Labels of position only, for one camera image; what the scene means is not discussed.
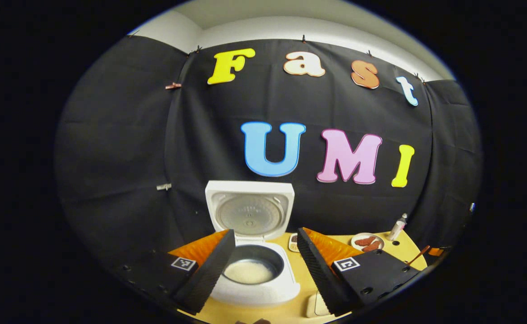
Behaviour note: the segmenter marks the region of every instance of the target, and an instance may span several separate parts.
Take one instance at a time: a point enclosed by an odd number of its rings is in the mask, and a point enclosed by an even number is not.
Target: wooden table
[[[229,304],[220,303],[219,301],[208,298],[204,308],[196,316],[192,316],[198,320],[203,320],[211,324],[235,324],[235,322],[240,321],[246,324],[252,324],[257,320],[264,318],[269,320],[272,324],[320,324],[330,322],[336,317],[333,315],[327,316],[318,316],[315,318],[307,318],[305,313],[307,311],[308,299],[312,295],[316,295],[317,287],[313,282],[305,262],[301,257],[301,254],[297,252],[292,252],[288,249],[288,241],[290,240],[291,233],[285,233],[279,238],[274,240],[269,240],[268,242],[276,243],[282,246],[287,254],[288,259],[292,269],[294,270],[294,275],[296,281],[300,284],[301,289],[297,297],[280,306],[276,307],[266,307],[266,308],[248,308],[248,307],[239,307]],[[396,238],[396,241],[400,242],[399,245],[395,246],[387,240],[386,236],[389,232],[384,233],[375,233],[377,236],[383,238],[385,246],[383,250],[392,256],[395,256],[401,261],[411,261],[420,250],[417,248],[415,243],[407,236],[406,232],[402,230],[399,236]],[[330,238],[343,242],[345,244],[350,244],[351,238],[353,235],[329,235]],[[423,270],[428,265],[425,262],[423,256],[420,256],[416,261],[414,261],[411,266],[417,270]]]

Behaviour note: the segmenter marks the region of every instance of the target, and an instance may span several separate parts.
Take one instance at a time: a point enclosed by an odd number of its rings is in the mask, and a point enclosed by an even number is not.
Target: bottle
[[[400,219],[395,221],[395,225],[391,229],[391,232],[389,232],[387,239],[390,241],[395,240],[397,236],[399,235],[399,233],[403,230],[406,224],[407,224],[407,214],[404,213]]]

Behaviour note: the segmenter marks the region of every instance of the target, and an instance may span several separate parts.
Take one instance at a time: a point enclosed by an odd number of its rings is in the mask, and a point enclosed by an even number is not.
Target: inner lid
[[[218,223],[244,236],[263,236],[281,226],[279,203],[261,195],[239,195],[219,206]]]

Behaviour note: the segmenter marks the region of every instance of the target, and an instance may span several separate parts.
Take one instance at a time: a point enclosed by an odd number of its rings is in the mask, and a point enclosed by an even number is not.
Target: letter m
[[[339,166],[344,182],[351,178],[352,173],[358,168],[353,177],[355,183],[369,185],[375,182],[375,162],[377,149],[381,145],[381,137],[377,135],[364,135],[356,150],[352,152],[348,137],[345,132],[338,129],[326,129],[322,132],[326,140],[326,160],[323,171],[317,174],[320,182],[336,182],[335,164]]]

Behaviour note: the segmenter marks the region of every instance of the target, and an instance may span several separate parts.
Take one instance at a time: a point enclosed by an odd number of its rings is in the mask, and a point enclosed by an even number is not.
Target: blue letter
[[[282,162],[270,162],[265,158],[265,138],[272,131],[272,125],[251,121],[241,126],[246,135],[246,164],[253,172],[263,176],[284,176],[298,166],[299,140],[305,133],[305,126],[298,123],[284,123],[280,131],[286,135],[286,153]]]
[[[405,76],[398,76],[395,79],[402,85],[403,94],[406,96],[407,101],[409,101],[409,103],[412,105],[417,105],[417,99],[413,97],[413,94],[411,94],[413,86],[407,82]]]

